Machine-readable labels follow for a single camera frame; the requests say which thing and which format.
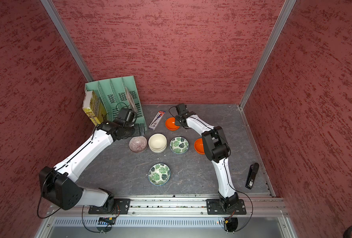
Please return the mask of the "orange bowl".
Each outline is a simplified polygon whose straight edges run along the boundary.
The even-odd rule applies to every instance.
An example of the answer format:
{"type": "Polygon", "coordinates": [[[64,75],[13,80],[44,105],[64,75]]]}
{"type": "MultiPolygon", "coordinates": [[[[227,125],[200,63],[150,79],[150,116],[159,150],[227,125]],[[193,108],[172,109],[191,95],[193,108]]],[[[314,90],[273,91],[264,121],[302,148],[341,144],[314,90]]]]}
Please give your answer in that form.
{"type": "Polygon", "coordinates": [[[168,118],[165,122],[165,126],[170,131],[176,131],[180,128],[180,126],[176,125],[176,119],[174,117],[168,118]]]}
{"type": "Polygon", "coordinates": [[[200,155],[205,154],[202,138],[199,138],[194,142],[194,149],[200,155]]]}

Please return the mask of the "purple striped bowl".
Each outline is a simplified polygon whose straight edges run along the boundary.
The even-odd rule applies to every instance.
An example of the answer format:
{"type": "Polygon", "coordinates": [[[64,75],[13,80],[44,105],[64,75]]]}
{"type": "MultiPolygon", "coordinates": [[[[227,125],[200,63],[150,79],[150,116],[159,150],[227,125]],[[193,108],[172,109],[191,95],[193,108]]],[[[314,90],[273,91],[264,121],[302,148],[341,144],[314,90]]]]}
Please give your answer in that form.
{"type": "Polygon", "coordinates": [[[141,153],[146,150],[148,145],[147,139],[144,136],[133,137],[129,142],[129,148],[134,153],[141,153]]]}

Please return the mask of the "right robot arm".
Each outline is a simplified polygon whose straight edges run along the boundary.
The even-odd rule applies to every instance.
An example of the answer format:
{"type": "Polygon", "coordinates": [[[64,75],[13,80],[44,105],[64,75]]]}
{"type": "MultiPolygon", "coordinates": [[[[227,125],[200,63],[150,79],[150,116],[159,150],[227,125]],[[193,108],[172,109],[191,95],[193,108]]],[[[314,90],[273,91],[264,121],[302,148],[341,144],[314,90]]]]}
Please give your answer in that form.
{"type": "Polygon", "coordinates": [[[239,203],[238,192],[234,189],[229,171],[228,158],[231,149],[223,129],[204,122],[195,112],[190,112],[185,104],[176,105],[175,125],[195,130],[201,135],[205,156],[212,162],[218,181],[219,205],[229,212],[239,203]]]}

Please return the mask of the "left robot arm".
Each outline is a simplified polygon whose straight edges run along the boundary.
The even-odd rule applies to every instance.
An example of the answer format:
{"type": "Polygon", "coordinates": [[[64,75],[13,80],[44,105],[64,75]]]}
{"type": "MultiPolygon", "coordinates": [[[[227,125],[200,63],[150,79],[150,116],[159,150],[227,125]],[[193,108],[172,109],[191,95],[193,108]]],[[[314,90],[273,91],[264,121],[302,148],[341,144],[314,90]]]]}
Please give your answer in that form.
{"type": "Polygon", "coordinates": [[[82,188],[76,184],[87,166],[117,140],[128,139],[139,131],[137,113],[122,108],[112,120],[95,126],[92,135],[71,155],[53,168],[44,167],[39,173],[41,198],[62,210],[75,206],[93,206],[103,214],[114,211],[114,195],[106,189],[82,188]]]}

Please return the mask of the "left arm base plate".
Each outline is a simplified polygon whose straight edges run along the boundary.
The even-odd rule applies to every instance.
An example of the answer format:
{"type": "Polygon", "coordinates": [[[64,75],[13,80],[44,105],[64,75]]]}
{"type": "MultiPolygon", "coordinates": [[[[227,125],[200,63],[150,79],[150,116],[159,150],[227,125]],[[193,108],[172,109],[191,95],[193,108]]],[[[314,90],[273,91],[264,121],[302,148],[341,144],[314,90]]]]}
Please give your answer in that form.
{"type": "Polygon", "coordinates": [[[110,215],[128,213],[131,200],[128,198],[113,198],[108,200],[105,205],[101,207],[90,206],[88,214],[91,215],[110,215]]]}

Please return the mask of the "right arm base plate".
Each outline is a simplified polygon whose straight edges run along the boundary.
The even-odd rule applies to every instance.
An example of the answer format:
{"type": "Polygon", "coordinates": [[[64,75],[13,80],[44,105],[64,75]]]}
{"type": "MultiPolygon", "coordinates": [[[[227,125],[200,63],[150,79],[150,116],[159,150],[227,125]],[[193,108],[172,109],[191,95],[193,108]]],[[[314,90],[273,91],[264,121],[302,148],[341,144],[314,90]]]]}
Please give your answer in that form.
{"type": "Polygon", "coordinates": [[[208,215],[246,215],[246,207],[243,199],[235,203],[224,204],[220,199],[207,199],[206,208],[208,215]]]}

